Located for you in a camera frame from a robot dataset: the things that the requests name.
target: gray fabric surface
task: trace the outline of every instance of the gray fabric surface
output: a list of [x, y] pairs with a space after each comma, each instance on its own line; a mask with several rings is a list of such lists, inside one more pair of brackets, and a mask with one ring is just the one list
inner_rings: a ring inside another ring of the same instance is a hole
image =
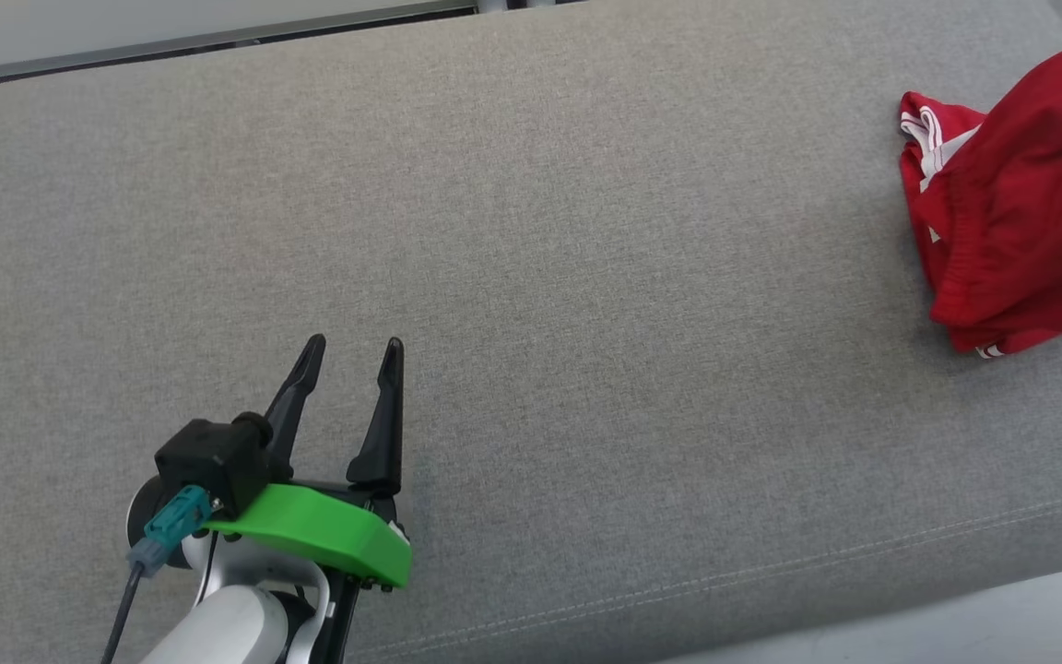
[[949, 352], [896, 132], [1060, 47], [1038, 0], [593, 1], [0, 85], [0, 661], [100, 657], [152, 453], [319, 331], [309, 478], [409, 352], [412, 585], [355, 664], [650, 661], [1062, 569], [1062, 340]]

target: teal connector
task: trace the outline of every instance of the teal connector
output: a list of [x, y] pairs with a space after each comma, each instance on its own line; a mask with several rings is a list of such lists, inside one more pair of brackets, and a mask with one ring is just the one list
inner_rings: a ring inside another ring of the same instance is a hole
[[125, 558], [132, 567], [140, 568], [143, 577], [153, 577], [168, 562], [183, 538], [202, 529], [207, 518], [211, 518], [211, 499], [207, 492], [194, 484], [183, 487], [183, 491], [174, 494], [151, 518], [143, 529], [147, 537], [136, 543]]

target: stitched seam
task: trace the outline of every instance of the stitched seam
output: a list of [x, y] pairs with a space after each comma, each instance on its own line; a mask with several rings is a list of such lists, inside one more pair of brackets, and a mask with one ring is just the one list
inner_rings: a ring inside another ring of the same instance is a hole
[[560, 608], [560, 609], [551, 609], [551, 610], [547, 610], [547, 611], [541, 611], [541, 612], [537, 612], [537, 613], [529, 613], [527, 615], [519, 615], [519, 617], [517, 617], [517, 618], [503, 618], [502, 620], [494, 620], [494, 622], [491, 622], [491, 623], [484, 623], [484, 624], [481, 624], [481, 626], [463, 627], [463, 629], [460, 629], [460, 630], [451, 630], [451, 631], [442, 632], [442, 633], [439, 633], [439, 634], [426, 635], [426, 637], [418, 637], [418, 639], [412, 639], [412, 640], [401, 640], [401, 642], [395, 642], [395, 643], [387, 644], [386, 646], [376, 646], [376, 647], [363, 648], [363, 650], [358, 650], [358, 651], [355, 651], [355, 652], [350, 652], [350, 653], [348, 653], [348, 656], [350, 656], [350, 654], [366, 654], [367, 652], [378, 652], [380, 650], [392, 650], [392, 648], [396, 648], [396, 647], [415, 646], [415, 644], [417, 644], [417, 643], [429, 642], [429, 640], [443, 640], [443, 639], [448, 639], [448, 637], [455, 637], [455, 635], [459, 635], [459, 634], [465, 634], [465, 633], [469, 633], [469, 632], [490, 630], [490, 629], [493, 629], [493, 627], [510, 626], [511, 623], [521, 623], [524, 620], [534, 620], [534, 618], [543, 618], [543, 617], [547, 617], [547, 615], [555, 615], [556, 613], [566, 613], [566, 612], [569, 612], [569, 611], [576, 611], [577, 609], [587, 609], [587, 608], [590, 608], [592, 606], [610, 605], [611, 602], [614, 602], [614, 601], [632, 599], [632, 598], [635, 598], [635, 597], [646, 596], [647, 594], [662, 593], [662, 592], [671, 591], [671, 590], [674, 590], [674, 589], [686, 588], [686, 585], [691, 585], [691, 584], [707, 583], [708, 581], [716, 581], [716, 580], [719, 580], [719, 579], [726, 579], [726, 577], [740, 577], [740, 576], [744, 576], [744, 575], [751, 575], [751, 573], [755, 573], [755, 572], [764, 572], [764, 571], [767, 571], [767, 569], [774, 569], [774, 568], [777, 568], [777, 567], [787, 567], [787, 566], [789, 566], [789, 564], [811, 563], [811, 562], [815, 562], [815, 560], [821, 560], [823, 558], [829, 558], [830, 556], [845, 556], [847, 554], [855, 554], [855, 551], [858, 551], [858, 550], [864, 550], [864, 549], [876, 547], [876, 546], [888, 545], [888, 543], [903, 542], [904, 540], [910, 540], [912, 538], [920, 538], [923, 534], [939, 533], [940, 530], [948, 530], [948, 529], [952, 529], [952, 528], [961, 528], [962, 526], [973, 526], [974, 524], [982, 524], [986, 521], [994, 521], [995, 518], [1000, 518], [1003, 516], [1011, 516], [1011, 515], [1021, 514], [1021, 513], [1024, 513], [1024, 512], [1033, 512], [1033, 510], [1037, 510], [1037, 509], [1045, 509], [1047, 507], [1052, 507], [1052, 506], [1057, 506], [1057, 505], [1062, 505], [1062, 499], [1041, 501], [1041, 504], [1032, 505], [1030, 507], [1021, 507], [1021, 508], [1017, 508], [1017, 509], [1011, 509], [1011, 510], [1007, 510], [1007, 512], [1000, 512], [998, 514], [991, 514], [990, 516], [981, 516], [981, 517], [978, 517], [978, 518], [970, 518], [970, 521], [958, 521], [957, 524], [948, 524], [948, 525], [945, 525], [945, 526], [937, 526], [937, 527], [928, 528], [926, 530], [920, 530], [919, 532], [915, 532], [915, 533], [897, 534], [897, 537], [889, 538], [889, 539], [886, 539], [886, 540], [879, 540], [879, 542], [864, 543], [864, 545], [858, 545], [858, 546], [847, 547], [847, 548], [843, 548], [843, 549], [839, 549], [839, 550], [830, 550], [830, 551], [826, 551], [826, 554], [819, 554], [819, 555], [813, 555], [813, 556], [805, 556], [805, 558], [796, 558], [796, 559], [792, 559], [792, 560], [785, 560], [784, 562], [781, 562], [781, 563], [759, 564], [759, 566], [757, 566], [757, 567], [749, 567], [749, 568], [744, 568], [744, 569], [738, 569], [738, 571], [735, 571], [735, 572], [724, 572], [724, 573], [720, 573], [720, 575], [713, 575], [710, 577], [700, 577], [700, 579], [691, 579], [689, 581], [680, 581], [679, 583], [671, 583], [671, 584], [661, 585], [661, 588], [656, 588], [656, 589], [648, 589], [648, 590], [645, 590], [645, 591], [636, 591], [636, 592], [632, 592], [632, 593], [619, 594], [619, 596], [604, 597], [604, 599], [596, 599], [596, 600], [593, 600], [593, 601], [579, 602], [579, 605], [564, 606], [563, 608]]
[[667, 596], [663, 596], [663, 597], [650, 597], [649, 599], [640, 599], [640, 600], [637, 600], [637, 601], [632, 601], [632, 602], [629, 602], [629, 605], [607, 606], [607, 608], [605, 608], [605, 609], [598, 609], [598, 610], [595, 610], [595, 611], [587, 611], [585, 613], [578, 613], [578, 614], [575, 614], [575, 615], [564, 615], [563, 618], [552, 618], [551, 620], [543, 620], [543, 622], [539, 622], [539, 623], [532, 623], [532, 624], [530, 624], [530, 626], [509, 627], [509, 629], [507, 629], [507, 630], [500, 630], [500, 631], [497, 631], [497, 632], [489, 632], [489, 633], [485, 633], [485, 634], [473, 635], [473, 637], [466, 637], [466, 639], [463, 639], [463, 640], [452, 640], [451, 642], [447, 642], [447, 643], [433, 644], [433, 646], [418, 647], [418, 648], [413, 648], [413, 650], [406, 650], [404, 652], [396, 652], [396, 653], [387, 654], [387, 656], [383, 656], [383, 657], [376, 657], [376, 659], [364, 660], [363, 664], [372, 664], [372, 663], [375, 663], [376, 661], [395, 660], [395, 659], [399, 659], [399, 657], [408, 657], [410, 654], [417, 654], [419, 652], [427, 652], [429, 650], [438, 650], [438, 648], [443, 648], [443, 647], [462, 646], [463, 644], [466, 644], [466, 643], [477, 642], [477, 640], [489, 640], [489, 639], [493, 639], [493, 637], [499, 637], [499, 635], [502, 635], [502, 634], [509, 634], [509, 633], [514, 633], [514, 632], [521, 632], [521, 631], [526, 631], [526, 630], [532, 630], [532, 629], [536, 629], [536, 627], [554, 626], [556, 623], [566, 623], [566, 622], [569, 622], [569, 620], [577, 620], [578, 618], [587, 618], [587, 617], [590, 617], [590, 615], [599, 615], [599, 614], [609, 613], [609, 612], [612, 612], [612, 611], [620, 611], [620, 610], [624, 610], [624, 609], [632, 609], [632, 608], [635, 608], [635, 606], [656, 605], [656, 602], [658, 602], [658, 601], [666, 601], [666, 600], [674, 599], [674, 598], [679, 598], [679, 597], [686, 597], [686, 596], [689, 596], [689, 594], [696, 594], [696, 593], [701, 593], [701, 592], [709, 592], [709, 591], [714, 591], [714, 590], [725, 589], [725, 588], [730, 588], [730, 585], [737, 585], [737, 584], [741, 584], [741, 583], [753, 583], [753, 581], [761, 581], [761, 580], [765, 580], [765, 579], [774, 579], [775, 577], [784, 577], [784, 576], [788, 576], [788, 575], [795, 575], [795, 573], [809, 572], [810, 569], [821, 569], [822, 567], [830, 567], [830, 566], [835, 566], [835, 564], [852, 563], [852, 562], [855, 562], [856, 560], [861, 560], [863, 558], [871, 558], [872, 556], [881, 556], [881, 555], [886, 555], [886, 554], [892, 554], [892, 551], [903, 550], [903, 549], [907, 549], [907, 548], [911, 548], [911, 547], [918, 547], [918, 546], [926, 545], [927, 543], [930, 543], [930, 542], [941, 542], [941, 540], [947, 540], [947, 539], [953, 539], [953, 538], [960, 538], [963, 534], [977, 533], [977, 532], [981, 532], [981, 530], [990, 530], [990, 529], [994, 529], [994, 528], [1000, 528], [1003, 526], [1010, 526], [1011, 524], [1018, 524], [1018, 522], [1021, 522], [1021, 521], [1032, 521], [1032, 518], [1042, 518], [1042, 517], [1045, 517], [1045, 516], [1051, 516], [1054, 514], [1062, 514], [1062, 509], [1052, 509], [1052, 510], [1049, 510], [1049, 512], [1042, 512], [1040, 514], [1031, 514], [1031, 515], [1028, 515], [1028, 516], [1020, 516], [1018, 518], [1011, 518], [1011, 521], [999, 522], [999, 524], [990, 524], [990, 525], [987, 525], [987, 526], [979, 526], [977, 528], [971, 528], [969, 530], [961, 530], [960, 532], [957, 532], [957, 533], [941, 534], [940, 537], [937, 537], [937, 538], [930, 538], [930, 539], [926, 539], [926, 540], [920, 540], [920, 542], [910, 542], [910, 543], [906, 543], [906, 545], [901, 545], [901, 546], [896, 546], [896, 547], [890, 547], [890, 548], [885, 548], [885, 549], [880, 549], [880, 550], [873, 550], [873, 551], [870, 551], [869, 554], [863, 554], [863, 555], [860, 555], [860, 556], [852, 556], [851, 558], [840, 558], [840, 559], [837, 559], [837, 560], [827, 560], [824, 563], [808, 564], [808, 566], [805, 566], [805, 567], [798, 567], [795, 569], [785, 569], [783, 572], [775, 572], [775, 573], [772, 573], [771, 575], [763, 575], [763, 576], [759, 576], [759, 577], [749, 577], [749, 579], [738, 579], [738, 580], [733, 580], [733, 581], [726, 581], [726, 583], [713, 583], [713, 584], [709, 584], [709, 585], [703, 585], [702, 588], [691, 589], [691, 590], [687, 590], [687, 591], [683, 591], [683, 592], [679, 592], [679, 593], [673, 593], [673, 594], [667, 594]]

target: green plastic part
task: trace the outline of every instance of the green plastic part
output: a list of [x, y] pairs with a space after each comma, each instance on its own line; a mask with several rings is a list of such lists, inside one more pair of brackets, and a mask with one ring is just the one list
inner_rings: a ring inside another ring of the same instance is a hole
[[378, 515], [307, 487], [269, 484], [237, 521], [206, 528], [243, 534], [278, 550], [401, 589], [412, 547]]

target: red cloth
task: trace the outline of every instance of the red cloth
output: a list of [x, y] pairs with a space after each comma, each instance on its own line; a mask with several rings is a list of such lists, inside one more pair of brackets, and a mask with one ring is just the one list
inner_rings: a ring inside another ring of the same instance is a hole
[[[905, 147], [901, 171], [920, 257], [937, 290], [932, 320], [948, 327], [958, 352], [982, 356], [1059, 336], [1062, 52], [984, 117], [914, 92], [901, 108], [902, 126], [918, 138]], [[939, 139], [928, 135], [922, 146], [911, 120], [926, 126], [930, 114]], [[950, 144], [975, 127], [964, 143]]]

